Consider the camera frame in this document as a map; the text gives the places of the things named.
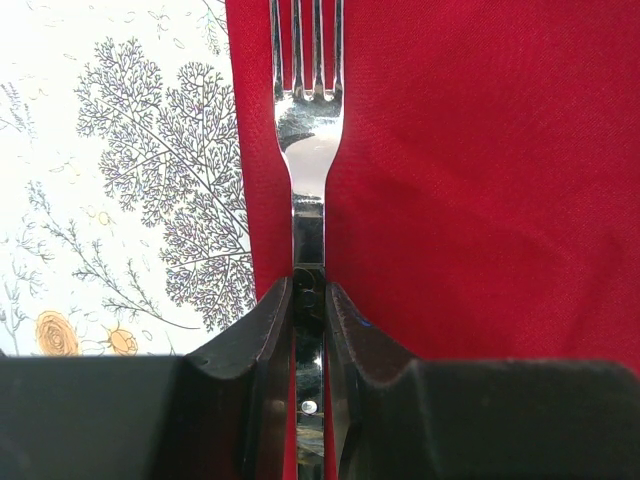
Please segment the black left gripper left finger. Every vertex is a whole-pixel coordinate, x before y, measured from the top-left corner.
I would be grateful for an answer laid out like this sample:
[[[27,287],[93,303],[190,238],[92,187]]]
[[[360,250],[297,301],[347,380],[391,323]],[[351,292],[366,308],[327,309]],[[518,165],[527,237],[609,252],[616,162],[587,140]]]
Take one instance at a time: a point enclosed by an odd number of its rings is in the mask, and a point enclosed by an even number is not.
[[[292,283],[184,356],[5,357],[5,479],[278,479]]]

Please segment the silver fork black handle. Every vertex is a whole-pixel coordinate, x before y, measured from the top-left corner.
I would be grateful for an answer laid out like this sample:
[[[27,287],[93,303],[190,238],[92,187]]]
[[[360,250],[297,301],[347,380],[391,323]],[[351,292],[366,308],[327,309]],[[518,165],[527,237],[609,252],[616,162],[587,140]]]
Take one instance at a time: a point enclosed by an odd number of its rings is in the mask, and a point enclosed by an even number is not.
[[[323,3],[312,3],[312,81],[304,78],[301,4],[292,7],[292,82],[284,84],[279,4],[270,4],[274,123],[291,186],[296,463],[325,476],[326,183],[344,125],[344,4],[335,4],[333,85],[325,78]]]

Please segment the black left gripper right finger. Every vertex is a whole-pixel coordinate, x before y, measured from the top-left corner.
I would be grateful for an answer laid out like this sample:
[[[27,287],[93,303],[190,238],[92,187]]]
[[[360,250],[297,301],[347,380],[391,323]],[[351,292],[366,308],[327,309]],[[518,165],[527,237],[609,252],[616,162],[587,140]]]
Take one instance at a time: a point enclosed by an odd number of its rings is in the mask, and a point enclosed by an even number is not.
[[[639,380],[604,361],[427,361],[326,293],[342,479],[635,479]]]

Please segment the red cloth napkin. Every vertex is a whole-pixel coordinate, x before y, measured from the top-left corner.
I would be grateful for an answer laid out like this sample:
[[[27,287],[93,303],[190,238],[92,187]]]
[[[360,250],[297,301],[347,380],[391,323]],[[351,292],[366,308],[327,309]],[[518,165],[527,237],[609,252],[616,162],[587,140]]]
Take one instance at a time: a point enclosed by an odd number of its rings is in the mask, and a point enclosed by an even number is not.
[[[639,5],[348,1],[326,264],[438,360],[639,367]]]

